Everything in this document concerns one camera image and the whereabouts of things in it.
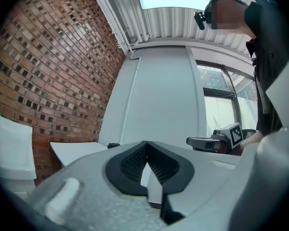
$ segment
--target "window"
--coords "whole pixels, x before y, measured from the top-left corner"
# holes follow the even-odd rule
[[[257,91],[252,76],[224,65],[197,61],[207,115],[207,137],[215,129],[240,123],[256,129]]]
[[[229,71],[230,78],[236,90],[242,129],[256,129],[258,120],[256,84],[251,78]]]

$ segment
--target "person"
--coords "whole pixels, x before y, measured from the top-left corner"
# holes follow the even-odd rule
[[[208,25],[215,30],[248,35],[246,43],[255,65],[257,87],[257,132],[236,147],[232,154],[241,155],[251,143],[282,128],[266,90],[276,80],[289,60],[289,23],[273,0],[256,0],[249,6],[241,0],[211,0],[204,11]]]

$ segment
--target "black shirt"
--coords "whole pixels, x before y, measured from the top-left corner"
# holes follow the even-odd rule
[[[282,127],[278,114],[266,95],[289,60],[289,25],[276,4],[252,2],[245,10],[245,23],[256,39],[246,43],[250,56],[255,53],[255,82],[258,98],[257,130],[262,135]]]

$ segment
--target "hair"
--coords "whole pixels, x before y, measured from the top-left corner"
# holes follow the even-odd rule
[[[219,1],[219,0],[211,0],[204,10],[204,16],[205,16],[206,21],[207,21],[209,26],[211,26],[211,20],[212,20],[212,15],[211,15],[212,4],[217,2],[217,1]],[[237,3],[239,3],[241,5],[248,6],[247,3],[243,2],[242,0],[234,0],[234,1],[236,1]]]

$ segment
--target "black window frame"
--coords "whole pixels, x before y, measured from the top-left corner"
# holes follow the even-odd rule
[[[242,72],[242,71],[227,67],[227,66],[222,65],[222,64],[210,63],[210,62],[201,61],[201,60],[196,60],[196,64],[197,64],[197,67],[198,67],[198,65],[201,65],[201,66],[215,67],[215,68],[219,68],[222,70],[222,72],[225,76],[225,81],[228,84],[230,91],[203,88],[204,95],[206,97],[225,98],[225,99],[232,100],[232,106],[233,106],[233,111],[234,111],[234,116],[235,116],[235,123],[239,123],[242,127],[242,117],[241,117],[240,105],[239,105],[239,101],[237,99],[236,89],[233,85],[232,79],[231,79],[228,71],[231,71],[231,72],[238,74],[238,75],[242,75],[243,77],[249,78],[249,79],[253,79],[253,77]]]

